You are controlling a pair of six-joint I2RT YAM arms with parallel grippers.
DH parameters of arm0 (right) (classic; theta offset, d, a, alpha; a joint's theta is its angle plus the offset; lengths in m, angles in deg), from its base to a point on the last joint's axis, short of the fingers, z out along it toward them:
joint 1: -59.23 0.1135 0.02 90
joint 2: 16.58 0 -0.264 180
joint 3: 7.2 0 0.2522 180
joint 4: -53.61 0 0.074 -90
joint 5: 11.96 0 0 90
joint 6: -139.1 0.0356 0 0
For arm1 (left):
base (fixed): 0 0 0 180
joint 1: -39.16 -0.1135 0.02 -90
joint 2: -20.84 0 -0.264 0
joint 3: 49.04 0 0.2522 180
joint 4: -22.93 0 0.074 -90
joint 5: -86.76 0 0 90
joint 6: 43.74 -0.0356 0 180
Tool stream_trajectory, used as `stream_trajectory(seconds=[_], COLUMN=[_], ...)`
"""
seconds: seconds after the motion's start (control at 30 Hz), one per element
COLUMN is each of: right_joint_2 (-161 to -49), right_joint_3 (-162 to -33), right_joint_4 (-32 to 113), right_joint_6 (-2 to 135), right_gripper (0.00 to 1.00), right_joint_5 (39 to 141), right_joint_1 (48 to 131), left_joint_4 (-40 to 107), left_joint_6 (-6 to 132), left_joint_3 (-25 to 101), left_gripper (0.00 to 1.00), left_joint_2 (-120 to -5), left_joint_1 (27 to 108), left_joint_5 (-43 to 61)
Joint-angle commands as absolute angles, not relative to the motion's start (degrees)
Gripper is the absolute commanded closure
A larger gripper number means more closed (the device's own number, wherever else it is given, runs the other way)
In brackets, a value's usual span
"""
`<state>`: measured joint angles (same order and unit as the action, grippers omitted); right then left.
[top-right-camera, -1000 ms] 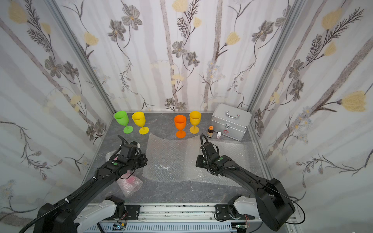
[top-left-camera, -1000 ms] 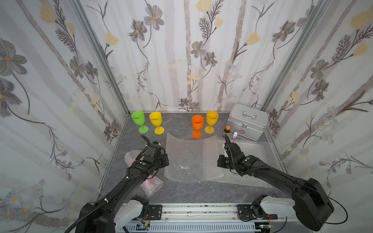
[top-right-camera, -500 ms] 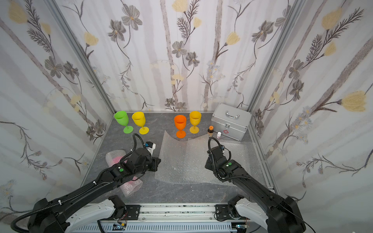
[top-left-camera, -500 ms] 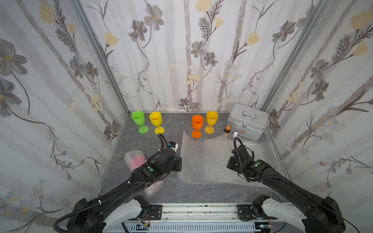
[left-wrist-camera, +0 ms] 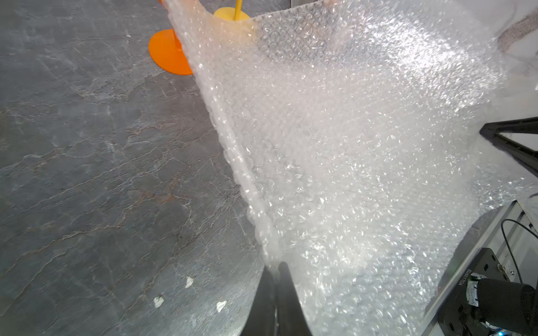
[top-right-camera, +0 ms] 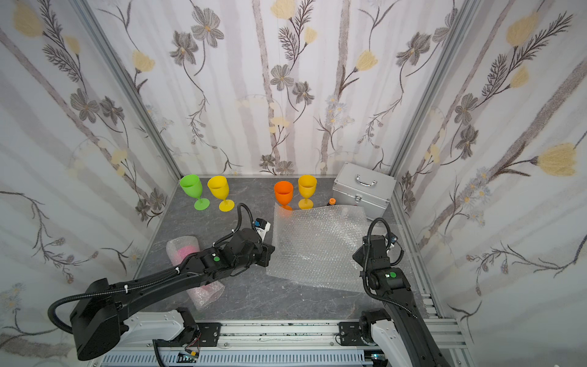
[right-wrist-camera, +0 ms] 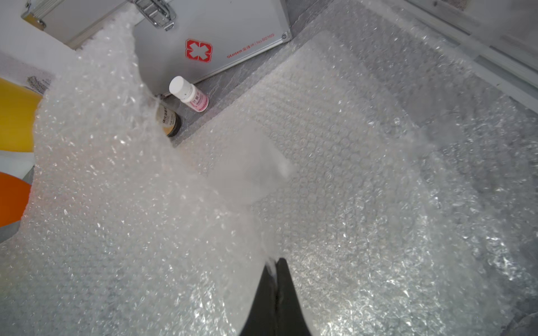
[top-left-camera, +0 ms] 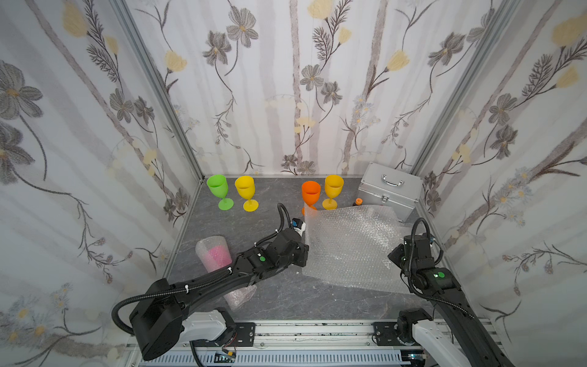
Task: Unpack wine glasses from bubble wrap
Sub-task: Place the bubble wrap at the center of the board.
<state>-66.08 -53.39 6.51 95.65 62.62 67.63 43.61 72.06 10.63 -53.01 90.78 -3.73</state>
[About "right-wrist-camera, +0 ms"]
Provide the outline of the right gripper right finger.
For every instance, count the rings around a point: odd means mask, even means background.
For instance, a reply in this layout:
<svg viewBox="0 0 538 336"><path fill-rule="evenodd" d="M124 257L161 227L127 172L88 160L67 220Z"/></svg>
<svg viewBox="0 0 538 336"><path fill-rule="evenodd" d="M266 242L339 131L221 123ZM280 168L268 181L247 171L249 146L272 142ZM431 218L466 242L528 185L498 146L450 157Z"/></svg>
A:
<svg viewBox="0 0 538 336"><path fill-rule="evenodd" d="M284 258L278 260L276 270L276 335L311 336L312 333L303 316L288 263Z"/></svg>

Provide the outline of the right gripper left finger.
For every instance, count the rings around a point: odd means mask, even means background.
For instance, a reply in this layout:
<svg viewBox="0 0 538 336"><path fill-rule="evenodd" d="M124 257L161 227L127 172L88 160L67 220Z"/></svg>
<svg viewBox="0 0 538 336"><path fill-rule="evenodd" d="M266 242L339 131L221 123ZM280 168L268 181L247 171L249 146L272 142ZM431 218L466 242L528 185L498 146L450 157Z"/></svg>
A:
<svg viewBox="0 0 538 336"><path fill-rule="evenodd" d="M277 334L277 282L265 266L249 315L240 336L274 336Z"/></svg>

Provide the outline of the clear bubble wrap sheet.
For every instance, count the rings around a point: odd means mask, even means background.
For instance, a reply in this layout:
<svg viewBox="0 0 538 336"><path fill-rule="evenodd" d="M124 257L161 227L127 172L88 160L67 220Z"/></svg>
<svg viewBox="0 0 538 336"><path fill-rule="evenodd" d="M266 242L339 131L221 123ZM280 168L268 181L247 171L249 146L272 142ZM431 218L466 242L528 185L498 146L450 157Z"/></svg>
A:
<svg viewBox="0 0 538 336"><path fill-rule="evenodd" d="M158 125L135 20L111 19L39 105L29 204L1 245L3 335L240 335L270 267L252 217Z"/></svg>
<svg viewBox="0 0 538 336"><path fill-rule="evenodd" d="M296 172L250 197L259 231L288 260L316 335L498 335L500 285L420 175L427 148L392 97L327 31L277 63L181 146L199 172L227 179L264 162L260 139Z"/></svg>
<svg viewBox="0 0 538 336"><path fill-rule="evenodd" d="M359 69L367 72L423 140L427 150L418 156L420 175L440 210L455 219L458 233L482 245L487 273L503 292L504 313L535 309L535 115L384 1L333 1L259 67L240 96L323 31L334 35L354 61L344 68L344 79L356 81Z"/></svg>

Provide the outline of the orange glass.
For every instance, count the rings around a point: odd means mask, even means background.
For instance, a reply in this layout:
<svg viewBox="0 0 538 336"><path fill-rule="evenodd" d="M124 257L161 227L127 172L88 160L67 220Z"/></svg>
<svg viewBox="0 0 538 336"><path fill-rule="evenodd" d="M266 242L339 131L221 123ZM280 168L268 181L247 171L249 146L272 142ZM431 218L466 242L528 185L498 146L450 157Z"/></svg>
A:
<svg viewBox="0 0 538 336"><path fill-rule="evenodd" d="M31 185L22 179L1 173L1 227L19 221L29 202Z"/></svg>

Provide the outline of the amber glass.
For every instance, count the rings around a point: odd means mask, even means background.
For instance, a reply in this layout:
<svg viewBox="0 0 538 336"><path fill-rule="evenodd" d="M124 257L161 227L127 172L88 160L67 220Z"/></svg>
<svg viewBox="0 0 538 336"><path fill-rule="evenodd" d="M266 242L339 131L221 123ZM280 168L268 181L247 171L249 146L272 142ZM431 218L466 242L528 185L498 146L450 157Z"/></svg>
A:
<svg viewBox="0 0 538 336"><path fill-rule="evenodd" d="M1 79L1 150L34 151L33 128L42 96L30 89Z"/></svg>

